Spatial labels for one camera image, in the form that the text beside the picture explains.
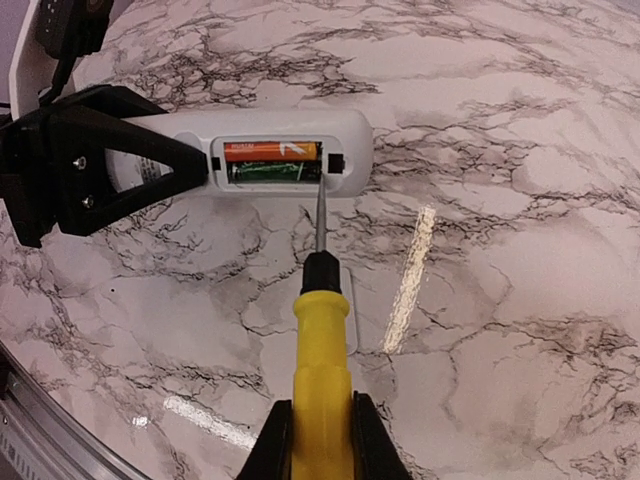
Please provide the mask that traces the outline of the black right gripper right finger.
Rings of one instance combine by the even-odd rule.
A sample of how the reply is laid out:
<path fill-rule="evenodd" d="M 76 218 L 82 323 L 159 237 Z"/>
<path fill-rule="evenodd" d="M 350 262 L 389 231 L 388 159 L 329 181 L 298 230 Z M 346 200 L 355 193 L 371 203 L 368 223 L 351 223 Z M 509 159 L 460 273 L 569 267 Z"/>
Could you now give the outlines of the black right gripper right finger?
<path fill-rule="evenodd" d="M 356 479 L 412 479 L 371 396 L 357 391 L 352 405 L 352 443 Z"/>

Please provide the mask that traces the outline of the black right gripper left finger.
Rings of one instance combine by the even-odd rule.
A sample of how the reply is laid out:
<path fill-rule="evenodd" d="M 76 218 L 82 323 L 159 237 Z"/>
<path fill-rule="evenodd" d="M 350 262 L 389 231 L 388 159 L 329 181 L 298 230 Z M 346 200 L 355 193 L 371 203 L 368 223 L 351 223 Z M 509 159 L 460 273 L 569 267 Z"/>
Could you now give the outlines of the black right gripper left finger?
<path fill-rule="evenodd" d="M 278 400 L 239 473 L 239 480 L 289 480 L 292 438 L 292 401 Z"/>

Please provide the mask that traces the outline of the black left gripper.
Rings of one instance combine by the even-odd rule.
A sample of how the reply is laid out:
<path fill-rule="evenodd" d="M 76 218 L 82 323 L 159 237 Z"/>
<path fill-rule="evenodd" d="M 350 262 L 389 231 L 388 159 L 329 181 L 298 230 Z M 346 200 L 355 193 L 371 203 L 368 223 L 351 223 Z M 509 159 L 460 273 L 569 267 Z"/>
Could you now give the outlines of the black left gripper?
<path fill-rule="evenodd" d="M 19 243 L 41 248 L 58 223 L 88 236 L 208 180 L 201 150 L 123 119 L 166 110 L 96 85 L 1 121 L 1 199 Z"/>

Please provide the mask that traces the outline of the yellow black screwdriver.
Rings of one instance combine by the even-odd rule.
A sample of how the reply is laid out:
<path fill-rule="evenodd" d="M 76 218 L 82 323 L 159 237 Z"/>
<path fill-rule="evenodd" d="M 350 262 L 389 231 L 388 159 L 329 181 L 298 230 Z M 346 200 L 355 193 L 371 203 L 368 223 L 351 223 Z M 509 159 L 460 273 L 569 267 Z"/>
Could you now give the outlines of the yellow black screwdriver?
<path fill-rule="evenodd" d="M 293 479 L 352 479 L 355 475 L 347 368 L 346 318 L 339 260 L 326 249 L 326 186 L 319 183 L 315 250 L 303 266 L 293 391 Z"/>

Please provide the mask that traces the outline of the white remote control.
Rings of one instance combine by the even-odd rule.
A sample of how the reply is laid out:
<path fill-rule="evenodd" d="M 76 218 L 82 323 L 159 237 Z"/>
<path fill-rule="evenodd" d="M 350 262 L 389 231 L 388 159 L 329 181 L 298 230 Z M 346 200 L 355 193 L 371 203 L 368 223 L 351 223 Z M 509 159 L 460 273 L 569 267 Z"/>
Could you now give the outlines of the white remote control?
<path fill-rule="evenodd" d="M 185 110 L 132 124 L 201 150 L 207 197 L 357 196 L 373 166 L 373 129 L 357 110 Z"/>

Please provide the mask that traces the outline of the orange AAA battery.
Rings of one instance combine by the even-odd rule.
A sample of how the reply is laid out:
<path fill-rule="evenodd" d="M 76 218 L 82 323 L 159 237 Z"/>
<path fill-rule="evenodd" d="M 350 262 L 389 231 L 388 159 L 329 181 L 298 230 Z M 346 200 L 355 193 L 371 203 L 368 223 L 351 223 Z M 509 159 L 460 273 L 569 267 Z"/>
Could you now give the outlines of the orange AAA battery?
<path fill-rule="evenodd" d="M 235 142 L 224 144 L 228 162 L 314 161 L 319 158 L 316 142 Z"/>

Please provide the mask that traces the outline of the white battery cover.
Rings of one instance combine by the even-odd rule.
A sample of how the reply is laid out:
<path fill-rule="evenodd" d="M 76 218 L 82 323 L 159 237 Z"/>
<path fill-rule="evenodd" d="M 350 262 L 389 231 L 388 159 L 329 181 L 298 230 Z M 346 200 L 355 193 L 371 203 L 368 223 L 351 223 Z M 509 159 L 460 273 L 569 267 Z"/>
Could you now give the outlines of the white battery cover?
<path fill-rule="evenodd" d="M 342 295 L 349 303 L 349 314 L 345 318 L 346 354 L 352 356 L 359 346 L 359 327 L 356 313 L 355 296 L 351 270 L 342 265 L 340 267 L 340 281 Z"/>

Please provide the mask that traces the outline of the green AAA battery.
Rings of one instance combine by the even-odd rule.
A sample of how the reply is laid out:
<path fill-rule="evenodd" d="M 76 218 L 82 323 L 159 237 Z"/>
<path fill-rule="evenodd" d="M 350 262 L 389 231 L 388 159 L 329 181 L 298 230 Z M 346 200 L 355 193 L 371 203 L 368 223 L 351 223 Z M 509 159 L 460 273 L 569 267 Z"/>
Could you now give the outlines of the green AAA battery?
<path fill-rule="evenodd" d="M 320 161 L 253 161 L 227 164 L 231 184 L 318 183 Z"/>

